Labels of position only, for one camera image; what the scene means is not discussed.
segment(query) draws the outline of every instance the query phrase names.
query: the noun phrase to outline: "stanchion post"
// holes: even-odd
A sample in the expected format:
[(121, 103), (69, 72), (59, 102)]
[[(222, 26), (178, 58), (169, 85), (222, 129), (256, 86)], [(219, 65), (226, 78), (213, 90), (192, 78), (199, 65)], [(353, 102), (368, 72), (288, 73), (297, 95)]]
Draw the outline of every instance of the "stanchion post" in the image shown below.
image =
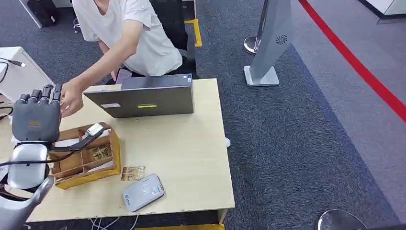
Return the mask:
[(262, 31), (264, 30), (265, 19), (268, 11), (268, 1), (269, 0), (265, 0), (264, 6), (262, 7), (261, 19), (259, 21), (257, 36), (250, 36), (244, 40), (245, 51), (247, 51), (249, 54), (252, 55), (256, 54), (259, 47), (259, 43), (261, 42), (261, 35)]

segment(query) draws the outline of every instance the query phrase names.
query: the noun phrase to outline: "wooden table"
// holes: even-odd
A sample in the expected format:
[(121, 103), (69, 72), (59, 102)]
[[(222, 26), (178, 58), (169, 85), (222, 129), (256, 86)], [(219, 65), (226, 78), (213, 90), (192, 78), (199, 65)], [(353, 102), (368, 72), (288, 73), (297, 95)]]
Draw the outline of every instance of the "wooden table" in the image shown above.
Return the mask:
[[(119, 89), (120, 85), (89, 90)], [(228, 156), (216, 79), (194, 80), (195, 113), (114, 119), (87, 97), (84, 107), (62, 120), (60, 130), (106, 122), (120, 138), (122, 167), (144, 165), (156, 173), (165, 195), (136, 213), (128, 212), (122, 191), (132, 182), (119, 175), (62, 190), (51, 189), (28, 222), (218, 210), (222, 223), (233, 208)], [(12, 153), (11, 127), (0, 123), (0, 160)]]

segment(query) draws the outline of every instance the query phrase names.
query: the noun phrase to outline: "wooden box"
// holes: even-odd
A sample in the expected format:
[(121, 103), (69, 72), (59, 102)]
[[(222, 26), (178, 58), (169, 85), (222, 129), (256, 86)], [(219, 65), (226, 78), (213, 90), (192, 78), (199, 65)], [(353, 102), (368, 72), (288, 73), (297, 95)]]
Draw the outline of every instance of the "wooden box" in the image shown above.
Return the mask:
[[(114, 130), (106, 123), (100, 123), (105, 133), (83, 150), (74, 153), (63, 161), (55, 162), (51, 168), (56, 178), (56, 187), (67, 189), (73, 186), (120, 174), (120, 140)], [(60, 132), (59, 141), (82, 141), (86, 130), (92, 125), (81, 126)], [(50, 151), (49, 158), (57, 159), (69, 154)]]

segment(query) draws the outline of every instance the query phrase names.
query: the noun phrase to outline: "stanchion base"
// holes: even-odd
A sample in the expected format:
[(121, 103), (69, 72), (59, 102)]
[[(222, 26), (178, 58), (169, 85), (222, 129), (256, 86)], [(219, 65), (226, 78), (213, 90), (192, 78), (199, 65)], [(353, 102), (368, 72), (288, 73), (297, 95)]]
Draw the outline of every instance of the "stanchion base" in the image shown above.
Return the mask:
[(365, 230), (366, 226), (349, 212), (333, 209), (323, 213), (318, 220), (316, 230)]
[(275, 68), (272, 66), (265, 76), (259, 81), (253, 81), (251, 77), (251, 72), (249, 71), (250, 66), (244, 66), (245, 80), (247, 80), (247, 86), (257, 87), (257, 86), (276, 86), (279, 85), (279, 79), (276, 75)]
[(247, 53), (252, 54), (252, 55), (256, 54), (256, 50), (254, 49), (256, 41), (257, 41), (256, 36), (247, 37), (244, 40), (244, 49)]

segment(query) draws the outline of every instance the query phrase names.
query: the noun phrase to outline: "robotic hand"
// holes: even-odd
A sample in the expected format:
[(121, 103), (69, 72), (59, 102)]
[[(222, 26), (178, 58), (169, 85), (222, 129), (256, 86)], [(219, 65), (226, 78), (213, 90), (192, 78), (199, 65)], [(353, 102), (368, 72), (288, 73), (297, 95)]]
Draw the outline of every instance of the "robotic hand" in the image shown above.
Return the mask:
[[(0, 223), (2, 230), (20, 229), (34, 208), (39, 205), (55, 182), (49, 175), (47, 163), (62, 161), (75, 151), (99, 137), (104, 129), (96, 123), (86, 131), (86, 137), (79, 143), (68, 147), (54, 147), (59, 138), (61, 122), (61, 85), (56, 85), (52, 99), (53, 86), (34, 90), (31, 96), (22, 94), (14, 104), (12, 133), (19, 141), (10, 161), (0, 163)], [(71, 151), (70, 154), (46, 160), (50, 150)], [(6, 190), (22, 189), (32, 193), (30, 198), (13, 195)]]

